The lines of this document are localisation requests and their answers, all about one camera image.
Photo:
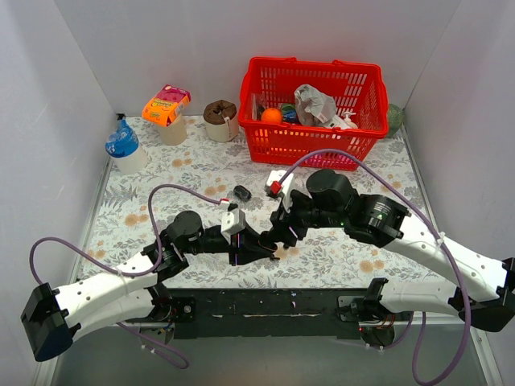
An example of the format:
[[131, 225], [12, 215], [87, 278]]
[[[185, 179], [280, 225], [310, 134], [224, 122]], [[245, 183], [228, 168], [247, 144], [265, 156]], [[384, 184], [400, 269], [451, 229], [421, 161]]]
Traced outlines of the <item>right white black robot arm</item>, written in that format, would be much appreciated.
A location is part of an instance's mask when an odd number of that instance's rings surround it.
[[273, 170], [268, 196], [280, 198], [270, 217], [273, 242], [293, 246], [310, 228], [341, 228], [353, 240], [400, 254], [437, 273], [440, 282], [372, 280], [365, 295], [341, 306], [347, 318], [361, 321], [390, 314], [425, 311], [465, 318], [471, 308], [473, 327], [501, 331], [514, 317], [514, 260], [498, 261], [475, 253], [428, 225], [406, 206], [383, 195], [359, 194], [348, 178], [318, 170], [306, 193], [293, 188], [293, 176]]

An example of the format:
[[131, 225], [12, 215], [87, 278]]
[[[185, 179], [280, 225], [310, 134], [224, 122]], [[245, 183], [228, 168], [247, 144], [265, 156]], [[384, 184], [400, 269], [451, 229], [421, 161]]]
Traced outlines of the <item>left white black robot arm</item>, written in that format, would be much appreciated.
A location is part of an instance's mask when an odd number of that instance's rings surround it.
[[232, 266], [274, 258], [277, 245], [258, 233], [240, 209], [204, 228], [194, 211], [179, 213], [151, 245], [114, 269], [53, 288], [40, 281], [23, 309], [21, 322], [35, 360], [62, 354], [79, 338], [134, 318], [161, 322], [179, 310], [163, 281], [188, 267], [186, 256], [225, 253]]

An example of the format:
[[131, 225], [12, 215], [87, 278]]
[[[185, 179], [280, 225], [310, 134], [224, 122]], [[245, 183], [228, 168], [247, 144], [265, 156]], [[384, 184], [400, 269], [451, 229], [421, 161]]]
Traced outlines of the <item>black taped earbud charging case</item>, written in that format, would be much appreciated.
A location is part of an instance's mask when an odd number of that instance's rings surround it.
[[233, 194], [242, 202], [249, 202], [252, 199], [252, 193], [242, 185], [236, 185], [233, 188]]

